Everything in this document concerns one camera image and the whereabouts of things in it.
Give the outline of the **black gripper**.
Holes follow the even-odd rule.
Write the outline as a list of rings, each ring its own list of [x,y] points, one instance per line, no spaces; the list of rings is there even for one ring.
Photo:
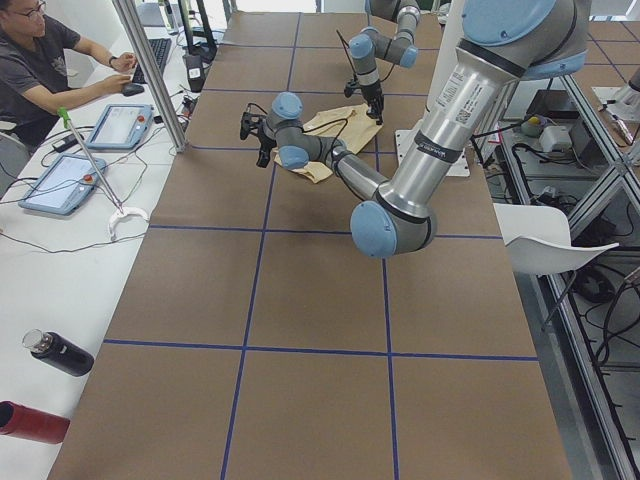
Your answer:
[[[258,152],[258,159],[256,165],[259,168],[266,168],[271,160],[271,152],[276,148],[277,143],[274,139],[269,137],[265,132],[258,133],[258,139],[260,142],[260,149]]]
[[[375,82],[368,85],[361,85],[360,90],[368,105],[367,116],[374,120],[377,125],[382,125],[384,123],[384,94],[381,83]]]

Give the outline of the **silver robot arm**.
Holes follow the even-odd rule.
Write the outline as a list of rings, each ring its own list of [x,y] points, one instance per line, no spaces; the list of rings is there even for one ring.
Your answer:
[[[578,71],[586,59],[587,1],[468,1],[461,12],[457,63],[426,108],[391,178],[362,162],[335,137],[307,134],[302,104],[280,93],[266,114],[245,112],[242,137],[260,141],[258,163],[272,153],[289,170],[311,162],[330,168],[359,198],[350,229],[367,256],[388,258],[428,245],[435,234],[429,201],[508,83]]]
[[[352,37],[346,52],[352,66],[353,77],[344,88],[349,98],[360,91],[368,106],[367,115],[377,125],[383,123],[384,94],[377,60],[389,62],[392,66],[412,68],[417,60],[415,33],[421,12],[416,1],[366,1],[367,14],[396,24],[392,37],[383,35],[376,27],[368,25]]]

